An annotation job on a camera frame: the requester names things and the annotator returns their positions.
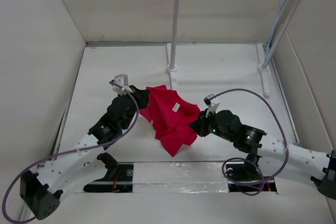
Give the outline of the red t shirt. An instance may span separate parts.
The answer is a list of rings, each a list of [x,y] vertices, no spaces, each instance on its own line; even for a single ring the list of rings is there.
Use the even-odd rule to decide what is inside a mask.
[[[200,109],[184,101],[175,90],[165,85],[147,87],[148,106],[140,114],[152,124],[155,138],[174,157],[183,145],[190,146],[197,138],[189,124],[198,119]]]

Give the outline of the blue wire hanger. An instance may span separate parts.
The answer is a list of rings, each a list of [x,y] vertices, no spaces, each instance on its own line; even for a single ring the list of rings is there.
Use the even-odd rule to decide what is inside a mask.
[[[279,2],[278,14],[276,16],[276,19],[275,19],[273,25],[272,25],[270,35],[269,35],[269,38],[268,38],[268,41],[267,41],[267,46],[266,46],[266,50],[265,50],[265,60],[268,58],[271,43],[272,43],[272,40],[273,40],[273,37],[274,37],[274,34],[275,34],[276,26],[278,25],[278,22],[281,18],[282,12],[283,12],[284,8],[286,7],[287,3],[288,3],[288,0],[283,0],[283,1]]]

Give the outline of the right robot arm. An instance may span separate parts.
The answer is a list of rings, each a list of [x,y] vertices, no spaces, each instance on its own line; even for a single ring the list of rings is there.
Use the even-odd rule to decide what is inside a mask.
[[[259,190],[268,179],[282,177],[335,199],[335,151],[315,152],[287,144],[263,130],[242,124],[229,110],[202,111],[189,127],[201,137],[214,134],[223,138],[247,154],[246,158],[231,158],[222,165],[224,177],[240,189]]]

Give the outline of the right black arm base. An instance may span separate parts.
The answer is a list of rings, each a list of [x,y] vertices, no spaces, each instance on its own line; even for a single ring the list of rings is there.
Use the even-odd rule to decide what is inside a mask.
[[[251,161],[253,164],[259,166],[260,156],[254,154],[248,154],[247,160]],[[228,162],[223,163],[222,173],[228,178],[236,180],[241,183],[250,183],[257,180],[261,180],[262,177],[260,172],[249,162],[244,161],[242,158],[232,158]],[[253,186],[243,186],[237,185],[231,181],[228,181],[228,191],[229,193],[240,192],[245,195],[255,195],[261,190],[261,184]],[[263,191],[267,192],[277,192],[276,184],[274,180],[270,182],[265,182],[263,186]]]

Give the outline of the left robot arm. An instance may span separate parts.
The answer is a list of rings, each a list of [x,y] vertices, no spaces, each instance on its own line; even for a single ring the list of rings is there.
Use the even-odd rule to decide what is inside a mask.
[[[112,180],[118,162],[107,152],[134,127],[139,112],[148,106],[149,91],[115,84],[119,92],[106,113],[73,149],[44,161],[36,172],[20,175],[19,195],[37,220],[49,217],[69,194],[100,178]]]

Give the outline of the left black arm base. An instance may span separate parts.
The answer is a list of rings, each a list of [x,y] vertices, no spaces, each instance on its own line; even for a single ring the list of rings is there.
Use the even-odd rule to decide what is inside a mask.
[[[110,154],[98,155],[98,160],[104,163],[105,175],[101,179],[85,185],[86,193],[132,193],[134,163],[118,163]]]

